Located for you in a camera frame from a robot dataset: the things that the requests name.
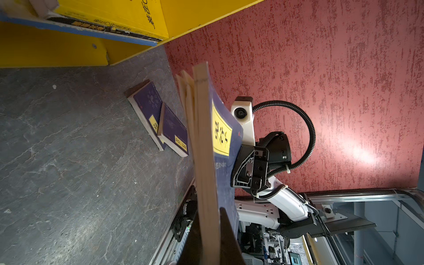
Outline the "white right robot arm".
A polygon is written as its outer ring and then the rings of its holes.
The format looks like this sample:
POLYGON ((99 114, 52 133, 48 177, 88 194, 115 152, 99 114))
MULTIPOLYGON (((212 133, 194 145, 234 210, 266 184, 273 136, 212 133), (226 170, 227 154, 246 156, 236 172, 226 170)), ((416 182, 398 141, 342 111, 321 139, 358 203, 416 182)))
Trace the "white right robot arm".
POLYGON ((285 133, 269 133, 254 145, 243 145, 231 174, 231 186, 242 188, 253 202, 237 201, 239 220, 244 225, 258 224, 286 238, 329 236, 319 211, 307 199, 273 175, 281 166, 289 171, 291 153, 285 133))

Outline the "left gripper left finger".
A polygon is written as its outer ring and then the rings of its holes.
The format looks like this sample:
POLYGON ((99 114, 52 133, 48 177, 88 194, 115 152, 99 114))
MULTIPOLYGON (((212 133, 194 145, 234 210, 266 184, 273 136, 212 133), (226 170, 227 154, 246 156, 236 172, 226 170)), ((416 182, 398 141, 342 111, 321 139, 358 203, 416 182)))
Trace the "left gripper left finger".
POLYGON ((178 265, 200 265, 202 261, 202 237, 198 213, 188 234, 178 265))

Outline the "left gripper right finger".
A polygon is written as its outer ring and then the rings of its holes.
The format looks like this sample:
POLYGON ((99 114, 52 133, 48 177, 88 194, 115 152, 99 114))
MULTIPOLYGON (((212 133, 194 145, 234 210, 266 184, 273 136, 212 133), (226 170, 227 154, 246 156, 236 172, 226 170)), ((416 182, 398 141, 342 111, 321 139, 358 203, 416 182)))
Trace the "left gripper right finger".
POLYGON ((225 208, 220 208, 220 265, 245 265, 225 208))

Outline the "yellow cartoon book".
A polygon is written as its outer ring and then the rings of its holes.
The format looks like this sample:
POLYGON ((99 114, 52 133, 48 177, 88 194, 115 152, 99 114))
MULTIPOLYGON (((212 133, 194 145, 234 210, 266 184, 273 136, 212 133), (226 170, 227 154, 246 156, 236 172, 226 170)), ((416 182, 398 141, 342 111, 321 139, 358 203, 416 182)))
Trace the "yellow cartoon book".
POLYGON ((169 38, 160 1, 81 0, 56 1, 53 12, 153 38, 169 38))

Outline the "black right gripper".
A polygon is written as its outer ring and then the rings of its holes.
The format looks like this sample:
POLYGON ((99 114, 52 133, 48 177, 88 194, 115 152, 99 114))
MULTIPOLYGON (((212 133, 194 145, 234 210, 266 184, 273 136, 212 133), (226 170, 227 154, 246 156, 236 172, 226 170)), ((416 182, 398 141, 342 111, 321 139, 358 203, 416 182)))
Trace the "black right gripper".
POLYGON ((286 170, 291 163, 288 137, 281 131, 269 133, 255 146, 242 145, 231 173, 230 185, 242 188, 251 195, 271 187, 271 172, 286 170))

